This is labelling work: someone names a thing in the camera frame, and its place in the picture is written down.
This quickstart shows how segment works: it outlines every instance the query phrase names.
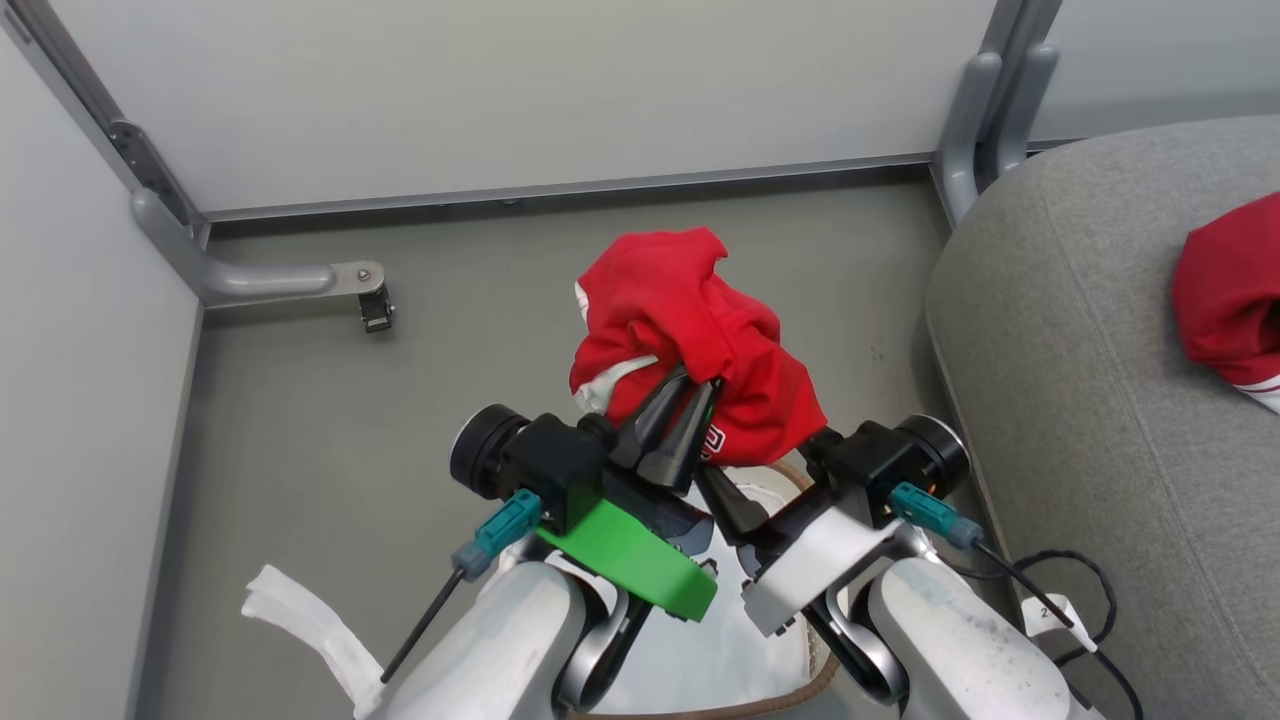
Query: gray sofa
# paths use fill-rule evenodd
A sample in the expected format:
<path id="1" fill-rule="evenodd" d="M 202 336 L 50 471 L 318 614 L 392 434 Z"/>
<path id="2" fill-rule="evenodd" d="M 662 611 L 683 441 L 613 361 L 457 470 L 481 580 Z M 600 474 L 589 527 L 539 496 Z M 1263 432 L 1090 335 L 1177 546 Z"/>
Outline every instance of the gray sofa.
<path id="1" fill-rule="evenodd" d="M 1120 603 L 1102 647 L 1148 717 L 1280 717 L 1280 416 L 1187 361 L 1170 307 L 1187 233 L 1277 190 L 1277 117 L 1069 145 L 982 195 L 929 287 L 998 542 L 1102 565 Z M 1097 632 L 1087 570 L 1030 575 Z M 1066 675 L 1132 716 L 1093 659 Z"/>

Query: gray metal frame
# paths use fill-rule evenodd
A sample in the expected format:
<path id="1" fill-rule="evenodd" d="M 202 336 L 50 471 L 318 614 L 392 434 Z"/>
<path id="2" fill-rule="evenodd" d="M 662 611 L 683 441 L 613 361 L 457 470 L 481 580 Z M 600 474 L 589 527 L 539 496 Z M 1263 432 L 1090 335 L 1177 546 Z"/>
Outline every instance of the gray metal frame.
<path id="1" fill-rule="evenodd" d="M 133 192 L 133 219 L 205 307 L 278 300 L 367 295 L 387 273 L 372 260 L 333 265 L 233 265 L 204 252 L 155 192 Z"/>
<path id="2" fill-rule="evenodd" d="M 115 104 L 88 60 L 77 47 L 47 0 L 3 0 L 3 15 L 13 26 L 24 54 L 40 54 L 108 137 L 133 174 L 125 182 L 134 192 L 133 209 L 148 237 L 207 307 L 248 305 L 326 295 L 365 295 L 381 291 L 384 272 L 372 261 L 337 265 L 247 268 L 205 256 L 202 238 L 210 222 L 374 210 L 425 204 L 515 200 L 547 195 L 602 192 L 636 187 L 696 184 L 724 179 L 785 177 L 929 161 L 947 220 L 954 227 L 977 200 L 983 181 L 992 181 L 1027 158 L 1028 136 L 1059 51 L 1044 42 L 1062 0 L 997 0 L 979 53 L 960 77 L 938 149 L 932 155 L 901 155 L 835 160 L 806 165 L 758 168 L 732 173 L 632 178 L 609 183 L 571 183 L 481 192 L 411 196 L 349 202 L 317 202 L 288 208 L 259 208 L 250 215 L 214 213 L 205 218 L 183 192 L 143 128 L 131 123 Z M 155 206 L 163 204 L 168 213 Z M 174 225 L 182 228 L 178 242 Z M 390 307 L 385 324 L 390 325 Z"/>
<path id="3" fill-rule="evenodd" d="M 986 184 L 1027 159 L 1036 113 L 1057 67 L 1044 41 L 1062 0 L 998 0 L 980 53 L 965 67 L 933 160 L 955 227 Z"/>
<path id="4" fill-rule="evenodd" d="M 996 53 L 979 53 L 965 65 L 942 126 L 942 140 L 933 155 L 933 183 L 942 199 L 947 222 L 955 227 L 978 200 L 975 152 L 982 118 L 991 105 L 1004 63 Z"/>
<path id="5" fill-rule="evenodd" d="M 138 225 L 205 307 L 358 295 L 366 331 L 390 327 L 394 307 L 387 305 L 385 272 L 371 260 L 244 266 L 206 255 L 209 223 L 143 129 L 124 117 L 49 3 L 4 0 L 0 17 L 23 55 L 132 192 Z"/>
<path id="6" fill-rule="evenodd" d="M 1027 159 L 1032 123 L 1057 68 L 1059 49 L 1044 38 L 1061 6 L 1062 0 L 1029 0 L 1018 12 L 1001 53 L 1005 68 L 996 83 L 995 102 L 982 124 L 978 168 L 987 181 Z"/>

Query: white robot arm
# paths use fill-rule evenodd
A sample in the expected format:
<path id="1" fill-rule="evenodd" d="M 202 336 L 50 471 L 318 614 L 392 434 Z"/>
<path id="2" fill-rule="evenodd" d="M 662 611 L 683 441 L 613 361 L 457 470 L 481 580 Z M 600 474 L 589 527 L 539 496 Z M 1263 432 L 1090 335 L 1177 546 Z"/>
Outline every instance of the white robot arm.
<path id="1" fill-rule="evenodd" d="M 506 419 L 485 421 L 500 432 L 471 427 L 476 420 L 465 428 L 451 462 L 460 482 L 485 496 L 500 492 L 483 486 L 481 474 L 520 462 L 500 451 L 518 432 L 511 420 L 518 415 L 498 416 Z M 849 438 L 826 433 L 801 448 L 817 483 L 772 518 L 714 470 L 692 471 L 754 578 L 742 598 L 755 626 L 772 634 L 803 615 L 867 694 L 900 707 L 905 720 L 1101 719 L 1034 643 L 937 560 L 920 529 L 887 507 L 900 483 L 942 495 L 968 473 L 955 433 L 923 416 L 893 429 L 868 423 Z M 653 438 L 630 442 L 654 446 Z M 678 507 L 628 511 L 662 537 L 687 530 Z M 527 561 L 392 680 L 375 717 L 552 720 L 586 712 L 604 696 L 652 606 L 620 588 L 605 611 L 590 585 L 541 562 L 549 547 L 532 536 L 522 546 Z M 837 593 L 858 582 L 858 601 L 845 612 Z"/>

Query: white strap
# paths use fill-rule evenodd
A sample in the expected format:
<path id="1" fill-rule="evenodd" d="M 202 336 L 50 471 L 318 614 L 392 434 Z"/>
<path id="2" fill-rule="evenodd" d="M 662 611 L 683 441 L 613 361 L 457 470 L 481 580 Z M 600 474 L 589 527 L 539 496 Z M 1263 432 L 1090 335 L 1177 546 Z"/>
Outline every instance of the white strap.
<path id="1" fill-rule="evenodd" d="M 262 568 L 247 589 L 241 615 L 282 628 L 319 652 L 355 703 L 352 717 L 365 720 L 383 701 L 383 667 L 338 614 L 270 565 Z"/>

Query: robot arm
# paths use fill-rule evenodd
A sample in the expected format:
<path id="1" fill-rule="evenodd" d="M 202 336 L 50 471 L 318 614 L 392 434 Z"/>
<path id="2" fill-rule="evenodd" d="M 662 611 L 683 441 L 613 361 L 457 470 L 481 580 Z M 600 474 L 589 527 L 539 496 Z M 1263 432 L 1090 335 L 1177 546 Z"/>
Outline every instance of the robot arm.
<path id="1" fill-rule="evenodd" d="M 801 447 L 815 483 L 769 516 L 696 459 L 717 391 L 714 383 L 691 388 L 677 368 L 618 430 L 593 415 L 568 427 L 502 406 L 479 413 L 454 445 L 452 474 L 488 498 L 535 492 L 541 538 L 529 536 L 529 562 L 504 574 L 392 683 L 384 716 L 544 720 L 589 711 L 662 600 L 620 584 L 609 568 L 589 568 L 618 587 L 605 611 L 590 587 L 540 562 L 550 550 L 543 541 L 572 533 L 593 503 L 611 502 L 696 555 L 710 518 L 681 500 L 696 482 L 754 578 L 742 589 L 753 624 L 771 634 L 803 615 L 854 680 L 874 700 L 899 705 L 902 717 L 1101 717 L 1073 697 L 1030 641 L 937 561 L 922 530 L 891 510 L 891 493 L 904 483 L 941 497 L 969 471 L 950 428 L 913 416 L 897 428 L 864 423 L 849 437 L 819 432 Z M 836 596 L 855 580 L 864 580 L 861 592 L 845 612 Z"/>

